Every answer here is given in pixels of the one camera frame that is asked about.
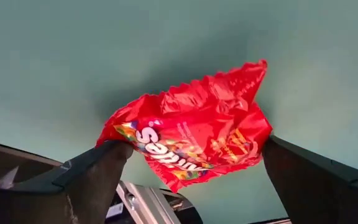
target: metal bracket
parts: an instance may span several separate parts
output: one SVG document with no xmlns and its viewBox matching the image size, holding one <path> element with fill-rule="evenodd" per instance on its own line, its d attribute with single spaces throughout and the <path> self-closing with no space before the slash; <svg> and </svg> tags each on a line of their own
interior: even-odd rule
<svg viewBox="0 0 358 224">
<path fill-rule="evenodd" d="M 117 193 L 137 224 L 180 224 L 159 189 L 120 181 Z"/>
</svg>

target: metal part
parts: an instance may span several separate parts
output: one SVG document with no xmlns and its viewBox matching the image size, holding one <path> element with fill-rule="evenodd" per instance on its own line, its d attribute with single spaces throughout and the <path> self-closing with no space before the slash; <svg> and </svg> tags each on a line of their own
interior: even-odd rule
<svg viewBox="0 0 358 224">
<path fill-rule="evenodd" d="M 180 224 L 159 189 L 120 181 L 117 193 L 137 224 Z"/>
<path fill-rule="evenodd" d="M 176 199 L 169 203 L 174 211 L 180 210 L 183 206 L 183 200 Z"/>
<path fill-rule="evenodd" d="M 267 223 L 267 224 L 292 224 L 291 220 L 286 219 L 286 220 L 280 220 L 280 221 L 276 221 L 276 222 L 272 222 L 272 223 Z"/>
</svg>

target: red candy bag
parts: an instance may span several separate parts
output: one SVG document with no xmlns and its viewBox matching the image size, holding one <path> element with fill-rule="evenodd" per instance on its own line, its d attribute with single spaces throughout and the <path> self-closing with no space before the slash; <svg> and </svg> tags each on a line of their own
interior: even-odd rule
<svg viewBox="0 0 358 224">
<path fill-rule="evenodd" d="M 265 60 L 246 63 L 143 95 L 109 118 L 97 145 L 130 142 L 173 192 L 254 166 L 272 131 L 254 102 L 266 69 Z"/>
</svg>

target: plastic wrapper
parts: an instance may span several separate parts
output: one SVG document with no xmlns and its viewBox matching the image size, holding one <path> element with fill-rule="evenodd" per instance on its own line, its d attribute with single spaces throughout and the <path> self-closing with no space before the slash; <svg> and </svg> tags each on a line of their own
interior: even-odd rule
<svg viewBox="0 0 358 224">
<path fill-rule="evenodd" d="M 272 131 L 254 102 L 266 69 L 265 60 L 245 63 L 143 95 L 109 118 L 97 144 L 108 139 L 133 144 L 173 192 L 254 166 Z"/>
</svg>

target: teal ceiling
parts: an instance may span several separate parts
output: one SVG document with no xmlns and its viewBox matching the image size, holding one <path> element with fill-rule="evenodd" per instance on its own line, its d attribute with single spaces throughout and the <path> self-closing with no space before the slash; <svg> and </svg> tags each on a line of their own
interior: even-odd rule
<svg viewBox="0 0 358 224">
<path fill-rule="evenodd" d="M 358 168 L 350 0 L 0 0 L 0 143 L 64 161 L 141 94 L 259 58 L 275 134 Z M 162 186 L 138 154 L 122 178 Z M 262 164 L 181 193 L 205 223 L 285 216 Z"/>
</svg>

